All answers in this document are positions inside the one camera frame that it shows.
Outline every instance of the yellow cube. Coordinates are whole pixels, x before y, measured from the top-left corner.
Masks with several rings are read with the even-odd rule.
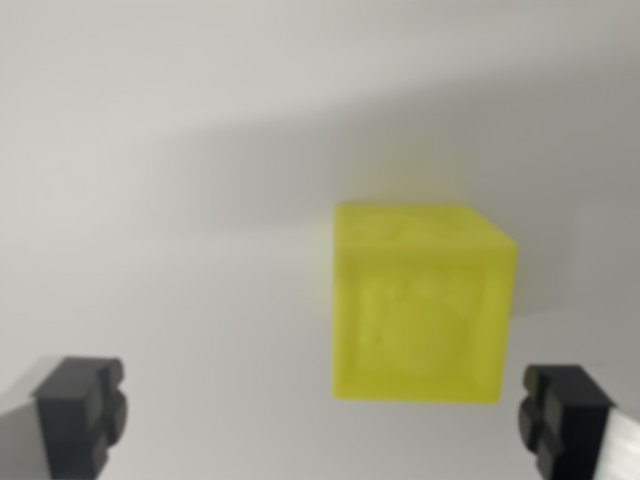
[[[334,395],[496,402],[516,250],[468,207],[338,205]]]

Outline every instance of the white backdrop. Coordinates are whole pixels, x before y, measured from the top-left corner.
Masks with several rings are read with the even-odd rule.
[[[0,1],[0,388],[122,357],[105,480],[537,479],[524,366],[640,359],[639,15]],[[330,397],[348,199],[464,202],[520,242],[499,404]]]

